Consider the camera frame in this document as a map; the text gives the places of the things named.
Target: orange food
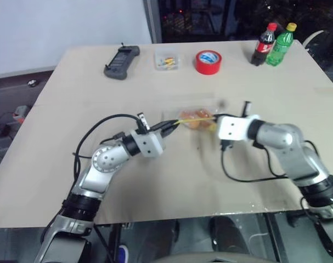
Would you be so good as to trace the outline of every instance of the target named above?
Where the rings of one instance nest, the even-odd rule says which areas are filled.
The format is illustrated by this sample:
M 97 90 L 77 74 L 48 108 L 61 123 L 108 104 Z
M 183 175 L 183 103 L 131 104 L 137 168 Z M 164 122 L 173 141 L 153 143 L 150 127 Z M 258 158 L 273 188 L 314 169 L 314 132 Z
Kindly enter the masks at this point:
M 199 118 L 210 118 L 210 117 L 212 117 L 212 114 L 209 111 L 207 111 L 206 109 L 204 109 L 204 108 L 196 111 L 195 113 L 199 116 Z M 212 120 L 201 121 L 200 122 L 200 126 L 203 127 L 203 128 L 208 128 L 212 124 L 213 124 Z
M 197 119 L 198 116 L 195 112 L 183 111 L 180 113 L 180 119 Z M 197 129 L 200 125 L 200 121 L 188 122 L 185 124 L 190 129 Z

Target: black remote controller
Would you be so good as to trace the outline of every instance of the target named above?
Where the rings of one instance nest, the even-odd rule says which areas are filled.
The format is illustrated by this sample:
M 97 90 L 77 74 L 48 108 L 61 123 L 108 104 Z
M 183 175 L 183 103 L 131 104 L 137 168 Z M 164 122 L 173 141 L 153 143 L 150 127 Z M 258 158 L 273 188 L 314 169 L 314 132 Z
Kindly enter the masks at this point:
M 118 49 L 117 54 L 104 67 L 104 75 L 109 78 L 123 80 L 127 77 L 127 69 L 135 56 L 139 55 L 139 47 L 136 45 L 124 46 Z

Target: gray wall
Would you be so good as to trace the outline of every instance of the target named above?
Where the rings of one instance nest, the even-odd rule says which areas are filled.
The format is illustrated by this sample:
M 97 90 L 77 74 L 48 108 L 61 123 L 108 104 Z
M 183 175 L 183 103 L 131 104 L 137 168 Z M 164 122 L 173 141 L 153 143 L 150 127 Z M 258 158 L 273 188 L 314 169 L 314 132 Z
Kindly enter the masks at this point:
M 50 70 L 68 47 L 151 43 L 142 0 L 0 0 L 0 77 Z

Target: red tape roll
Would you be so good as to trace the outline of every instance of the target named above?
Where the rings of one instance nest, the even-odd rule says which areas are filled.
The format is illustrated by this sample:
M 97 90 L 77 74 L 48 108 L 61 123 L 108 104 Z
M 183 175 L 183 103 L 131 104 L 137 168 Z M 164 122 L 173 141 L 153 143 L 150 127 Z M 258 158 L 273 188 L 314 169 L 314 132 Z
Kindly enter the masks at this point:
M 203 50 L 195 57 L 195 69 L 202 74 L 212 75 L 219 71 L 222 57 L 213 50 Z

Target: green soda bottle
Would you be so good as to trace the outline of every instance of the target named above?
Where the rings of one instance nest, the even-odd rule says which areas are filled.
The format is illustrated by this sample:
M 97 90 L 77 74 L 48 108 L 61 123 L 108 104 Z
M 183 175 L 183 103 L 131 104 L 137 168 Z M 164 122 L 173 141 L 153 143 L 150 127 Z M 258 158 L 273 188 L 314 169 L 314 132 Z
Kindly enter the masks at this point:
M 266 58 L 267 64 L 277 66 L 282 62 L 283 57 L 293 43 L 293 32 L 296 28 L 296 24 L 289 23 L 286 27 L 286 31 L 278 36 L 272 52 Z

